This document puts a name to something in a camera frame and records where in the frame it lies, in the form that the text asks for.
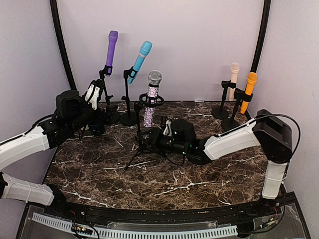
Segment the black tripod shock-mount stand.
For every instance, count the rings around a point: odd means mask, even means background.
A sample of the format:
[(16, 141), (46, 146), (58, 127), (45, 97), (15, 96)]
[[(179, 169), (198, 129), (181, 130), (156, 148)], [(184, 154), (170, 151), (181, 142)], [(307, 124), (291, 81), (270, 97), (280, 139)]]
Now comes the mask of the black tripod shock-mount stand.
[(185, 156), (183, 156), (183, 160), (180, 164), (170, 160), (166, 154), (166, 151), (161, 151), (156, 146), (156, 140), (159, 138), (159, 133), (156, 133), (157, 130), (160, 130), (159, 128), (151, 128), (147, 131), (142, 132), (141, 131), (141, 125), (140, 125), (140, 111), (143, 109), (144, 106), (147, 107), (160, 107), (164, 104), (164, 99), (161, 96), (156, 97), (157, 102), (153, 104), (149, 104), (147, 102), (147, 94), (141, 94), (139, 96), (139, 100), (134, 102), (134, 112), (136, 113), (137, 117), (137, 136), (136, 140), (138, 141), (138, 149), (136, 154), (130, 159), (130, 161), (125, 166), (124, 170), (128, 170), (129, 166), (133, 162), (133, 160), (141, 155), (141, 154), (158, 154), (164, 159), (168, 160), (172, 164), (176, 166), (182, 166), (185, 163)]

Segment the rhinestone silver-head microphone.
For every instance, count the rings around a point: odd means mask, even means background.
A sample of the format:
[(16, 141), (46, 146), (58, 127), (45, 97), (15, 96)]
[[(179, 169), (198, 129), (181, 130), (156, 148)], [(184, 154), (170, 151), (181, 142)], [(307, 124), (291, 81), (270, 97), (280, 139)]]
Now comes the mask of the rhinestone silver-head microphone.
[[(158, 70), (153, 70), (148, 75), (149, 86), (147, 90), (147, 102), (153, 104), (157, 102), (156, 97), (159, 92), (159, 84), (162, 80), (162, 74)], [(152, 127), (155, 107), (146, 107), (144, 114), (144, 127)]]

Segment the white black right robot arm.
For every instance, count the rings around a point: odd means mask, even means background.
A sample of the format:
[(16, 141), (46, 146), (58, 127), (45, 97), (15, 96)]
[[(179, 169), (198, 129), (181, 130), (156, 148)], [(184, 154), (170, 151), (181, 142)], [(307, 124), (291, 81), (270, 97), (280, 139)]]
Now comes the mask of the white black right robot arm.
[(246, 123), (205, 139), (196, 137), (192, 123), (177, 119), (167, 121), (165, 129), (154, 127), (138, 132), (138, 139), (152, 153), (163, 157), (168, 153), (180, 154), (197, 165), (209, 164), (243, 149), (261, 147), (268, 164), (262, 199), (255, 204), (254, 211), (265, 216), (274, 207), (273, 200), (278, 196), (287, 167), (298, 148), (293, 146), (291, 127), (281, 117), (288, 116), (260, 110)]

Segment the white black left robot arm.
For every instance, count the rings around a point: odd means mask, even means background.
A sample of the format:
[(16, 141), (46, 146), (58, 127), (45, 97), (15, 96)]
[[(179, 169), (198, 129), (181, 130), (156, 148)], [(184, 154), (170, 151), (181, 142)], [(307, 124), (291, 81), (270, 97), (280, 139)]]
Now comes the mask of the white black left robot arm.
[[(56, 97), (56, 110), (53, 114), (36, 121), (27, 132), (7, 139), (0, 144), (0, 168), (24, 159), (32, 154), (54, 149), (75, 133), (87, 126), (93, 135), (101, 135), (115, 111), (116, 105), (98, 107), (100, 89), (91, 86), (81, 96), (77, 90), (69, 90)], [(34, 202), (51, 207), (59, 217), (70, 213), (70, 205), (58, 197), (54, 186), (36, 184), (0, 174), (0, 197), (25, 202)]]

